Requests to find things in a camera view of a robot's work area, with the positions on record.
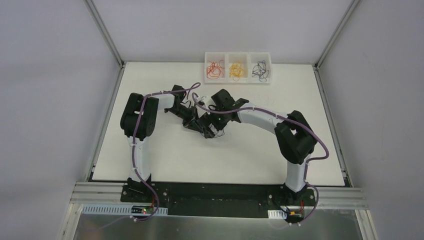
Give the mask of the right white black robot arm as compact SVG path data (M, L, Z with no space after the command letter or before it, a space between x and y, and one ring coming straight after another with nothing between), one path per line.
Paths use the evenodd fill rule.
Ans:
M317 144L312 129L301 112L280 115L261 108L249 100L234 98L225 89L211 97L193 94L199 108L206 110L200 119L205 126L213 126L218 131L228 122L250 124L275 135L279 150L287 160L287 174L282 192L284 200L296 205L304 198L307 189L305 182L306 162Z

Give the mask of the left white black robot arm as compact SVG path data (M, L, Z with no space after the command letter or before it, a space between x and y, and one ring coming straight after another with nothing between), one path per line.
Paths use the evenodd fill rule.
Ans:
M190 91L200 87L196 82L189 88L174 85L172 90L142 95L131 93L120 119L120 128L128 139L131 150L131 172L127 180L128 189L124 196L134 196L140 202L154 198L150 184L151 171L147 160L147 141L153 134L159 111L170 112L182 119L184 128L198 132L202 137L211 139L216 134L200 120L198 110L190 102L184 105Z

